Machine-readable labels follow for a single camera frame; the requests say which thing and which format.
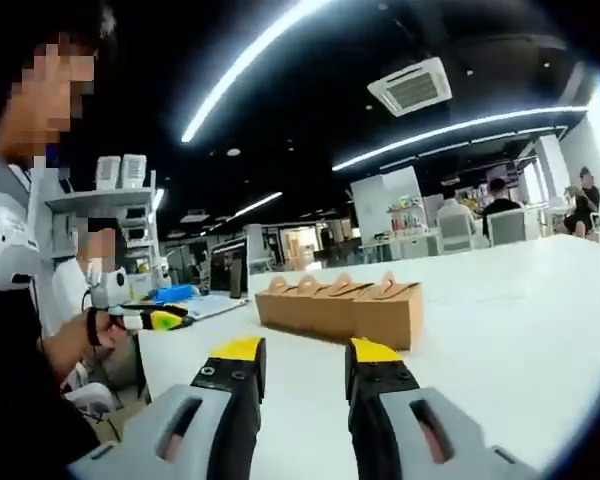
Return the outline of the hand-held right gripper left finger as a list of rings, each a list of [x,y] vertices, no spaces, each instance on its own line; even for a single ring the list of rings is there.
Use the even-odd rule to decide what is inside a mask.
[[[74,479],[247,479],[266,378],[262,337],[213,350],[188,385],[129,419],[121,440],[69,465]]]

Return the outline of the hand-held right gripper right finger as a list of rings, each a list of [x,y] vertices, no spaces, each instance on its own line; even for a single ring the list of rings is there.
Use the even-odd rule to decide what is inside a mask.
[[[537,479],[434,388],[418,384],[402,357],[365,338],[347,342],[348,428],[360,479]]]

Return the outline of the person's left hand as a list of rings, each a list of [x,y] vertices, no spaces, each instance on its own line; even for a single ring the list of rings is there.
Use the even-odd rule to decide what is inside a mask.
[[[127,336],[105,310],[89,308],[68,322],[56,335],[37,341],[55,377],[64,380],[92,347],[116,348]]]

